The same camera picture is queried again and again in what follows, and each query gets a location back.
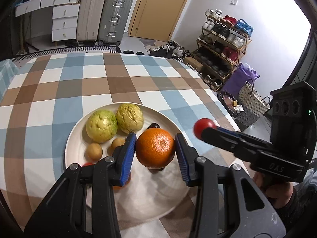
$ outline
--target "checkered tablecloth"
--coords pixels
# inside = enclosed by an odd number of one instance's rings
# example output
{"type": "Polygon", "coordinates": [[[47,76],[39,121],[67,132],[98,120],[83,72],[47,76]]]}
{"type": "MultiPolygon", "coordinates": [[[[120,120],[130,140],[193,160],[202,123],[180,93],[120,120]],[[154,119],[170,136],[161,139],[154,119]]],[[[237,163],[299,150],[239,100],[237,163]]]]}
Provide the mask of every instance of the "checkered tablecloth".
{"type": "MultiPolygon", "coordinates": [[[[22,66],[0,104],[0,189],[23,228],[64,169],[68,136],[77,121],[112,102],[135,102],[169,117],[191,146],[216,164],[228,152],[192,133],[200,118],[238,127],[201,78],[176,60],[142,55],[68,53],[33,58],[22,66]]],[[[187,237],[194,204],[148,223],[120,223],[123,237],[187,237]]]]}

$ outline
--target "woven basket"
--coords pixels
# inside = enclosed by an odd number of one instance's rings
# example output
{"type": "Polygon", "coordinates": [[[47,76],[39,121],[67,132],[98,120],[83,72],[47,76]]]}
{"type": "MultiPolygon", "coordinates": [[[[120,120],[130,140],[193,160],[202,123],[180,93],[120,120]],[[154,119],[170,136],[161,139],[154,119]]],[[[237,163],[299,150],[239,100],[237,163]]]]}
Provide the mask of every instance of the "woven basket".
{"type": "Polygon", "coordinates": [[[248,80],[239,92],[238,102],[242,105],[244,113],[235,119],[241,131],[255,123],[265,112],[270,109],[270,105],[264,101],[259,93],[254,89],[252,79],[248,80]]]}

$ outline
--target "human hand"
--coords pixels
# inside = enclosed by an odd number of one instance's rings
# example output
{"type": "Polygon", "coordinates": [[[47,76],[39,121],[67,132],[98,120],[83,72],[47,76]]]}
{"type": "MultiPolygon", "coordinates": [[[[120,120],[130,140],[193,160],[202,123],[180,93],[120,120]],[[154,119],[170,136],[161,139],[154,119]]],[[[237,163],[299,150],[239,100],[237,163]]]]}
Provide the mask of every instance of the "human hand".
{"type": "Polygon", "coordinates": [[[266,189],[263,187],[264,175],[262,173],[256,172],[253,181],[256,185],[262,190],[262,192],[270,198],[276,199],[272,204],[274,208],[282,208],[284,207],[293,194],[293,183],[291,182],[283,182],[279,184],[274,184],[266,189]]]}

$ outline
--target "light switch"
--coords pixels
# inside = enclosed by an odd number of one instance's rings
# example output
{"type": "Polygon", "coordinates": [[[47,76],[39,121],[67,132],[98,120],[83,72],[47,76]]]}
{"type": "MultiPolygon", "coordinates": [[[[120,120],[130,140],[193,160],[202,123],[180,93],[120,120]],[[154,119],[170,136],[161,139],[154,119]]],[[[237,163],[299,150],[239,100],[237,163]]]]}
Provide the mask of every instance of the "light switch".
{"type": "Polygon", "coordinates": [[[232,0],[230,4],[237,5],[238,0],[232,0]]]}

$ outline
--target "suitcase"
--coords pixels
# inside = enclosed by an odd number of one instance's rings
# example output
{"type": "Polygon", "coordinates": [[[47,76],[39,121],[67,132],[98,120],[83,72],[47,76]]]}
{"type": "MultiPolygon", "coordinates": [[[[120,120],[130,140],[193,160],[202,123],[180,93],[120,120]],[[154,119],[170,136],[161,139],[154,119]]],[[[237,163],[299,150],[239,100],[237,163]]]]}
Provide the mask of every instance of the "suitcase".
{"type": "Polygon", "coordinates": [[[102,9],[98,39],[119,45],[133,0],[106,0],[102,9]]]}
{"type": "Polygon", "coordinates": [[[100,17],[105,0],[81,0],[78,21],[77,41],[96,41],[100,17]]]}

